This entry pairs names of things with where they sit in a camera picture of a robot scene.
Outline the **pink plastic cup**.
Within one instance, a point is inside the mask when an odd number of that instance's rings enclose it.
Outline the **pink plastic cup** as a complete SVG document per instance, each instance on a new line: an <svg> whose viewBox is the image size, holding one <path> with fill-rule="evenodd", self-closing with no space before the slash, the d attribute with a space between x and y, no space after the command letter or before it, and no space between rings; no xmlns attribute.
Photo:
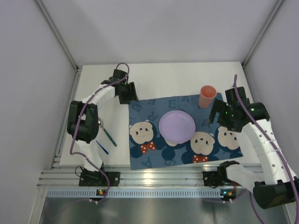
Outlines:
<svg viewBox="0 0 299 224"><path fill-rule="evenodd" d="M199 94L199 107L208 108L216 95L217 90L214 87L210 85L203 86Z"/></svg>

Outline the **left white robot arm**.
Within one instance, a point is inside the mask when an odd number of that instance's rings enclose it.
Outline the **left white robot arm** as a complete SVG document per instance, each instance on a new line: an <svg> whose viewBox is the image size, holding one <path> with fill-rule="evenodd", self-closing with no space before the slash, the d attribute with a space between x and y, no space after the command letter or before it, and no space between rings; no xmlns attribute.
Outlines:
<svg viewBox="0 0 299 224"><path fill-rule="evenodd" d="M117 97L120 104L137 101L134 82L128 82L129 71L114 69L113 75L83 100L73 100L69 107L67 133L71 135L70 155L85 159L84 168L100 171L103 165L96 146L99 133L98 110L109 100Z"/></svg>

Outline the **spoon with green handle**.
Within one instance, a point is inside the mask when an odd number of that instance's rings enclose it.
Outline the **spoon with green handle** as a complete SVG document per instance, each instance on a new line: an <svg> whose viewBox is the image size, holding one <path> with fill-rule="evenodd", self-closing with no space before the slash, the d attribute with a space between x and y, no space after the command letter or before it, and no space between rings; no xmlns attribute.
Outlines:
<svg viewBox="0 0 299 224"><path fill-rule="evenodd" d="M109 138L109 140L112 142L112 144L117 147L116 142L114 141L114 139L112 138L112 136L109 134L109 132L105 129L104 127L104 122L102 119L98 118L98 124L100 126L100 128L104 131L105 135Z"/></svg>

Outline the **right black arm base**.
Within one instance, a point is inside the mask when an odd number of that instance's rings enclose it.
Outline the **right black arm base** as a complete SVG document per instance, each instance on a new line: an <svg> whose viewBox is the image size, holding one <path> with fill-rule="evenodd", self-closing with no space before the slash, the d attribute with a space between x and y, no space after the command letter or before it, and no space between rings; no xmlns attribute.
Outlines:
<svg viewBox="0 0 299 224"><path fill-rule="evenodd" d="M216 171L204 171L204 186L217 188L220 186L233 186L233 181L229 180L226 172L227 166L223 163L217 167Z"/></svg>

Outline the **purple plastic plate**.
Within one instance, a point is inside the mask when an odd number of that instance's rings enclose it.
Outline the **purple plastic plate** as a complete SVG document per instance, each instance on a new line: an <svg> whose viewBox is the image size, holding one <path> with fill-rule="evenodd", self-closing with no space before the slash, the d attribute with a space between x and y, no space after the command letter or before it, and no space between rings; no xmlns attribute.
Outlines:
<svg viewBox="0 0 299 224"><path fill-rule="evenodd" d="M165 113L159 120L158 128L165 140L175 144L189 141L196 131L194 119L180 110Z"/></svg>

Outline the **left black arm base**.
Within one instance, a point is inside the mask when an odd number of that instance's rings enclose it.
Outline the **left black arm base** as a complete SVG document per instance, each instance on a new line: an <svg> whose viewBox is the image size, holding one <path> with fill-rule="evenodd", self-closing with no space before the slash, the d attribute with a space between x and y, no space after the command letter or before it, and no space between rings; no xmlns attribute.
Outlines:
<svg viewBox="0 0 299 224"><path fill-rule="evenodd" d="M117 187L120 183L120 172L106 172L106 176L110 182L111 187ZM107 187L108 181L105 176L99 171L89 171L83 169L80 174L80 187Z"/></svg>

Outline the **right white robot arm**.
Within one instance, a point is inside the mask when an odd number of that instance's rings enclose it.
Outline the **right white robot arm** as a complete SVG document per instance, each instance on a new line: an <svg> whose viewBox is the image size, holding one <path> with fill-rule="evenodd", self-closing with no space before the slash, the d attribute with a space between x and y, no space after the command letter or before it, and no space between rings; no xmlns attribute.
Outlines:
<svg viewBox="0 0 299 224"><path fill-rule="evenodd" d="M270 116L263 103L251 103L243 87L225 91L227 101L215 100L209 116L213 122L230 131L248 136L262 166L258 176L237 161L225 161L217 167L224 183L236 182L253 194L262 209L268 209L299 200L299 178L282 161L281 149L271 128Z"/></svg>

